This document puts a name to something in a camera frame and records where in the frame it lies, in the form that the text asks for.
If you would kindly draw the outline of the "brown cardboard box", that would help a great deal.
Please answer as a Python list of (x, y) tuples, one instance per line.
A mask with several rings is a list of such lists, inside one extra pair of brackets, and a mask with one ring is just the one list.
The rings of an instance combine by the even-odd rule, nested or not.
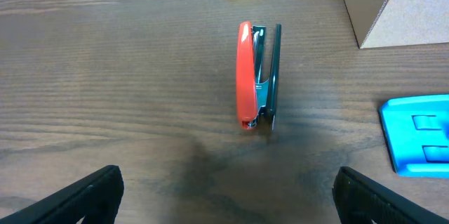
[(448, 42), (448, 0), (344, 0), (358, 46)]

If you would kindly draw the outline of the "blue hole punch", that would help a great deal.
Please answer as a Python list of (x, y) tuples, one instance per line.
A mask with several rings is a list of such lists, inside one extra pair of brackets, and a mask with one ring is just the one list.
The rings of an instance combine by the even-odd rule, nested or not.
[(388, 100), (379, 108), (394, 171), (405, 177), (448, 177), (448, 95)]

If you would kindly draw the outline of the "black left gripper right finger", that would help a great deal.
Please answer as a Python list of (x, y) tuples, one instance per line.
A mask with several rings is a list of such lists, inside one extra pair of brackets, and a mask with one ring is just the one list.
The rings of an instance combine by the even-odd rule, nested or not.
[(348, 166), (338, 171), (332, 193), (341, 224), (448, 224)]

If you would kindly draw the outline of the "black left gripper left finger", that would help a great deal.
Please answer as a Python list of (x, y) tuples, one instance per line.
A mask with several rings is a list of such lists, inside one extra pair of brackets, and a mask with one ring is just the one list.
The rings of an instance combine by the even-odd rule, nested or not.
[(120, 168), (107, 165), (1, 219), (1, 224), (114, 224), (124, 192)]

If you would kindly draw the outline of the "red black stapler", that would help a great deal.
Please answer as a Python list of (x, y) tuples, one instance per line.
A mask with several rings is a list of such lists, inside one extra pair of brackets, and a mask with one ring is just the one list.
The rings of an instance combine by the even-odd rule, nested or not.
[(267, 28), (242, 22), (236, 46), (236, 115), (245, 130), (254, 129), (263, 116), (274, 128), (279, 87), (282, 25), (274, 34), (269, 78), (262, 80)]

